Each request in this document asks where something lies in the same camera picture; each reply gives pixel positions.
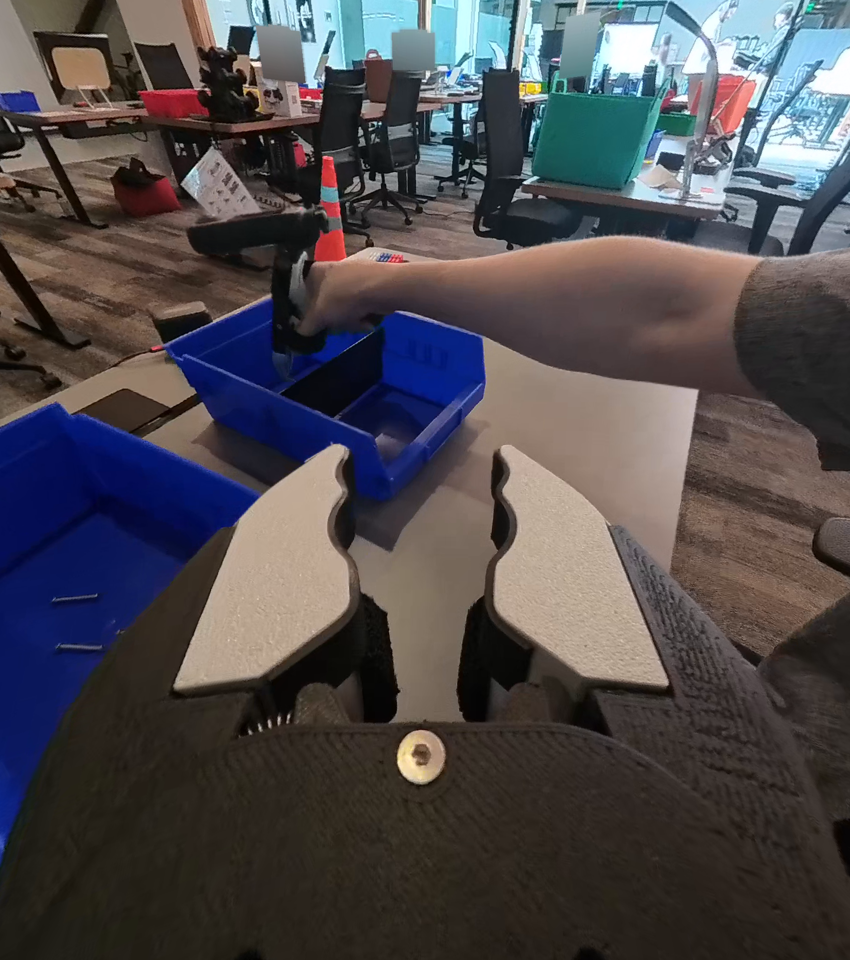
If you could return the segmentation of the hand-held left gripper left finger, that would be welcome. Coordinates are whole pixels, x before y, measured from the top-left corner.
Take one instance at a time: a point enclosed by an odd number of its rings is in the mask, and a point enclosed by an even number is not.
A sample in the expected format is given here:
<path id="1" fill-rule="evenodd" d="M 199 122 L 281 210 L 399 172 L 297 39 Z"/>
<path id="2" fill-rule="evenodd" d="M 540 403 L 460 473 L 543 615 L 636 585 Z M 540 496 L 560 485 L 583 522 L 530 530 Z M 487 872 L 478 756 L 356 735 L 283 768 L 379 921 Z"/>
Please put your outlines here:
<path id="1" fill-rule="evenodd" d="M 347 625 L 359 574 L 335 523 L 351 499 L 351 453 L 332 444 L 244 513 L 172 690 L 252 690 L 278 678 Z"/>

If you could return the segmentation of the blue divided plastic bin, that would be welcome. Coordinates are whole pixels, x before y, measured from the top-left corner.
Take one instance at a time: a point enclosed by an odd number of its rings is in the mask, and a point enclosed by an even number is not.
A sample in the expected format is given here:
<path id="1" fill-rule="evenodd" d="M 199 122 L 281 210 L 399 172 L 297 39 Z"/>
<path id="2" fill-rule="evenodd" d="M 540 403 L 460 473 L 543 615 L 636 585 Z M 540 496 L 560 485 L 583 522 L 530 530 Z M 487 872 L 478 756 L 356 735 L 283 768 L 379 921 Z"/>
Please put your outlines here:
<path id="1" fill-rule="evenodd" d="M 280 391 L 368 334 L 329 336 L 321 352 L 298 357 L 293 381 L 281 381 L 266 298 L 170 342 L 166 352 L 217 424 L 298 463 L 340 444 L 351 452 L 357 492 L 386 501 L 463 424 L 486 378 L 475 334 L 406 313 L 389 315 L 377 329 L 385 336 L 383 377 L 335 419 Z"/>

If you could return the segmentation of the blue labelled plastic bin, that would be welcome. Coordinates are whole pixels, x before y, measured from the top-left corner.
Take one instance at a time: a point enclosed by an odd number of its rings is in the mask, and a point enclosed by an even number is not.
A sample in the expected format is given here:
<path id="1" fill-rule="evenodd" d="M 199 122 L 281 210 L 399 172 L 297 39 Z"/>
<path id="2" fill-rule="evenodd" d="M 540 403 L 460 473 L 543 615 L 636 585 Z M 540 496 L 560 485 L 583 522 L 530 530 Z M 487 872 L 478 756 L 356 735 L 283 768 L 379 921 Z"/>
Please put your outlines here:
<path id="1" fill-rule="evenodd" d="M 49 739 L 104 654 L 257 497 L 59 404 L 0 427 L 0 861 Z M 66 642 L 105 651 L 56 654 Z"/>

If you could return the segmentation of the person's right forearm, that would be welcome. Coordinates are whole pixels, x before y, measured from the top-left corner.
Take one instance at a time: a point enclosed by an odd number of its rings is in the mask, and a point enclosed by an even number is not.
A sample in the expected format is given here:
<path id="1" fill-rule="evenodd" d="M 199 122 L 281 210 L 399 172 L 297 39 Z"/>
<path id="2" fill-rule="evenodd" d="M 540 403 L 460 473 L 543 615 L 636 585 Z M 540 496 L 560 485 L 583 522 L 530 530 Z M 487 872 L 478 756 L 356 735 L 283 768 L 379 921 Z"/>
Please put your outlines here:
<path id="1" fill-rule="evenodd" d="M 757 263 L 612 236 L 387 266 L 369 311 L 440 320 L 564 371 L 757 399 L 734 344 Z"/>

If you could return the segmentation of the person's right hand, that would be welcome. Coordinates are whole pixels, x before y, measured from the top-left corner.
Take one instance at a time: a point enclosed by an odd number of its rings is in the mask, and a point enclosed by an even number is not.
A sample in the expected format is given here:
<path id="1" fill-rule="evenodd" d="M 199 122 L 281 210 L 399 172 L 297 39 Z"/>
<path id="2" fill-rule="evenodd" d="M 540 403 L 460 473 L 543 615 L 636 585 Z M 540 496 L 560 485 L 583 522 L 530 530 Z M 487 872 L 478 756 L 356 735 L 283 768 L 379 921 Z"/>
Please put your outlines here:
<path id="1" fill-rule="evenodd" d="M 395 309 L 399 266 L 373 260 L 313 262 L 303 288 L 296 331 L 306 338 L 370 330 Z"/>

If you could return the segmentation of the black bin divider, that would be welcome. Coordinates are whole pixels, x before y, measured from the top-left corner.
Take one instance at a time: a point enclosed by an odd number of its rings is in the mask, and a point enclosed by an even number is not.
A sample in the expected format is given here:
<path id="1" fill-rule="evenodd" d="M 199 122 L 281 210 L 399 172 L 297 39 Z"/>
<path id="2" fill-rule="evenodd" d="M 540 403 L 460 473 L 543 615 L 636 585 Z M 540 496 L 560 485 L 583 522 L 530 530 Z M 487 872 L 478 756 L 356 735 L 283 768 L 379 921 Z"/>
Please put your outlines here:
<path id="1" fill-rule="evenodd" d="M 280 396 L 328 418 L 337 418 L 380 383 L 384 345 L 384 330 L 377 328 L 292 382 L 280 391 Z"/>

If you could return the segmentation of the white instruction sheet sign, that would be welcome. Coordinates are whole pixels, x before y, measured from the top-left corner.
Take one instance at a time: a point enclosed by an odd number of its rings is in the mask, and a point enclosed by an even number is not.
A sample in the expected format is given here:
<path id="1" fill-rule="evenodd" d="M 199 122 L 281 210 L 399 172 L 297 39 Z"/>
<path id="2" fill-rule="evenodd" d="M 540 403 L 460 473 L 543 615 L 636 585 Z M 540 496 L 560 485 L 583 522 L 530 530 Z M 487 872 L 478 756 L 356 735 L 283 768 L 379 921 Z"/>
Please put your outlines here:
<path id="1" fill-rule="evenodd" d="M 180 186 L 215 220 L 228 221 L 262 212 L 235 169 L 215 147 L 205 151 L 180 180 Z"/>

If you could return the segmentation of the orange blue-striped traffic cone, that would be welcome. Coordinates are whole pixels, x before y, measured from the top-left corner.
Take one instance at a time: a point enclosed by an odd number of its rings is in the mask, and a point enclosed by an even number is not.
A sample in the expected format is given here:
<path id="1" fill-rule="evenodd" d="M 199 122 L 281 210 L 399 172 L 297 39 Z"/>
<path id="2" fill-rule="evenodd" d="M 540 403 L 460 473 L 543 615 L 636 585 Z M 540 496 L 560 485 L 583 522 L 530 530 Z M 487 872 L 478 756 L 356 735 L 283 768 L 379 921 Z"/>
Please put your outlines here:
<path id="1" fill-rule="evenodd" d="M 347 257 L 344 229 L 335 162 L 329 154 L 322 157 L 320 202 L 326 225 L 315 244 L 314 260 L 316 262 L 343 261 Z"/>

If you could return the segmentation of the red bag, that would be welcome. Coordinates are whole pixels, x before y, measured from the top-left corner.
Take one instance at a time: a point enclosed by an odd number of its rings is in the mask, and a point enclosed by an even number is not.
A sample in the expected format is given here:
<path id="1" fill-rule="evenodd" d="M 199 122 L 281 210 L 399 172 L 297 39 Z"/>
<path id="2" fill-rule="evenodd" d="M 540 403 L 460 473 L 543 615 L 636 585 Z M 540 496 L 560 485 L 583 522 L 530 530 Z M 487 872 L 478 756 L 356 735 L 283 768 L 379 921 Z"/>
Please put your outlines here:
<path id="1" fill-rule="evenodd" d="M 111 185 L 121 210 L 134 218 L 146 218 L 181 210 L 176 189 L 163 174 L 150 171 L 132 156 L 111 176 Z"/>

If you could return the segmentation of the white product box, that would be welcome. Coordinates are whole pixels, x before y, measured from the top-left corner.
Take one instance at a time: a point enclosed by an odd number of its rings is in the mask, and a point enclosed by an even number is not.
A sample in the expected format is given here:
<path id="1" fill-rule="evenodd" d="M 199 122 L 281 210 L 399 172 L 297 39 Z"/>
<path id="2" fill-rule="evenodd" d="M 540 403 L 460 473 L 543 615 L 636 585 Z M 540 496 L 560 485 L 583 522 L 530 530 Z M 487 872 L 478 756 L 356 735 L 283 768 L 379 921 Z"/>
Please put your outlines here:
<path id="1" fill-rule="evenodd" d="M 292 80 L 259 78 L 259 113 L 265 117 L 300 118 L 303 116 L 300 85 Z"/>

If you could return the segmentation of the black robot toy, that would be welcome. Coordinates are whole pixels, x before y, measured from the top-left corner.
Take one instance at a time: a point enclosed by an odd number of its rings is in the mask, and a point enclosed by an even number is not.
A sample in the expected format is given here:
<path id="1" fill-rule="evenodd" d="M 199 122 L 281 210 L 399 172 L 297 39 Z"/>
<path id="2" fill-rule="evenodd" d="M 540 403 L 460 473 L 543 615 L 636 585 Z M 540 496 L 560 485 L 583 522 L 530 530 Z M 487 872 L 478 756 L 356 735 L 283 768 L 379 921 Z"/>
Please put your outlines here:
<path id="1" fill-rule="evenodd" d="M 233 48 L 197 47 L 202 88 L 198 100 L 218 124 L 239 124 L 259 118 L 256 96 L 246 92 L 246 74 Z"/>

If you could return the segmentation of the black smartphone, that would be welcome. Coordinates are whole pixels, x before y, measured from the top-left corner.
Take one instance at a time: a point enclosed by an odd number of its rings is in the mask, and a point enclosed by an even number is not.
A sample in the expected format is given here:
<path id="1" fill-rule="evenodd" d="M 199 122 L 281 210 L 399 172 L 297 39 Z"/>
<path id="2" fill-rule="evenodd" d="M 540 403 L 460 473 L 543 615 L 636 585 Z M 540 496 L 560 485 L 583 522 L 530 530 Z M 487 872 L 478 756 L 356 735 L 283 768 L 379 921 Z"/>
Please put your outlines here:
<path id="1" fill-rule="evenodd" d="M 131 389 L 116 390 L 75 411 L 129 435 L 144 437 L 158 428 L 171 407 Z"/>

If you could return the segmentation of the green fabric bin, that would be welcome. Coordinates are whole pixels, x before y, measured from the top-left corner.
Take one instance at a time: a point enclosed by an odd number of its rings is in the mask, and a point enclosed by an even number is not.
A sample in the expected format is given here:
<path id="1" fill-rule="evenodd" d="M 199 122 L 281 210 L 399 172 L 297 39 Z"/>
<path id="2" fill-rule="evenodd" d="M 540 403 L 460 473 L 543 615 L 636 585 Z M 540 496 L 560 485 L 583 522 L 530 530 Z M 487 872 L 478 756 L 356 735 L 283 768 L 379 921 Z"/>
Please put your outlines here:
<path id="1" fill-rule="evenodd" d="M 645 161 L 668 87 L 650 97 L 554 91 L 531 174 L 544 182 L 621 189 Z"/>

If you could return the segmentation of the silver gooseneck desk lamp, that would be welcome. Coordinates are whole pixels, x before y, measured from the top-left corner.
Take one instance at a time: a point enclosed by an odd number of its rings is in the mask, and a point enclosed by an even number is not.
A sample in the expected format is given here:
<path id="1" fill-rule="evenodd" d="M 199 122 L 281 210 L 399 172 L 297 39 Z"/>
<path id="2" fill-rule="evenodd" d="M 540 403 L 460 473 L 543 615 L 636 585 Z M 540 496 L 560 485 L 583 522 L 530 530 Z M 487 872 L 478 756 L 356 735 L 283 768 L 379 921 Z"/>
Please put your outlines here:
<path id="1" fill-rule="evenodd" d="M 703 99 L 700 102 L 697 113 L 695 114 L 695 129 L 691 139 L 688 141 L 684 154 L 683 166 L 681 169 L 680 188 L 676 198 L 682 202 L 693 199 L 699 199 L 700 195 L 693 189 L 693 177 L 695 168 L 699 162 L 703 161 L 708 153 L 709 143 L 709 124 L 711 121 L 711 111 L 715 100 L 715 95 L 719 79 L 719 55 L 716 48 L 701 31 L 701 25 L 692 18 L 682 6 L 675 2 L 666 4 L 666 14 L 678 26 L 692 33 L 695 38 L 702 39 L 706 44 L 709 55 L 709 62 L 704 73 L 704 82 L 701 88 Z"/>

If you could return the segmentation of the red basket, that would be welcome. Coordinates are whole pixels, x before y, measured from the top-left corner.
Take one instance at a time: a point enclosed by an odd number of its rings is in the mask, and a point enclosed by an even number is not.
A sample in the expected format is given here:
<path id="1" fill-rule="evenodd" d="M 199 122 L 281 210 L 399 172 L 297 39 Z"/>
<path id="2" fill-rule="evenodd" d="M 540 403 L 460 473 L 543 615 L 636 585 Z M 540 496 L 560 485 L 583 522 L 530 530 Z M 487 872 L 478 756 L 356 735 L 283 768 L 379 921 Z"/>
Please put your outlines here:
<path id="1" fill-rule="evenodd" d="M 688 113 L 695 115 L 703 99 L 701 88 L 704 74 L 687 75 Z M 743 116 L 755 93 L 755 79 L 740 74 L 720 74 L 711 111 L 709 133 L 714 136 L 733 134 L 743 122 Z"/>

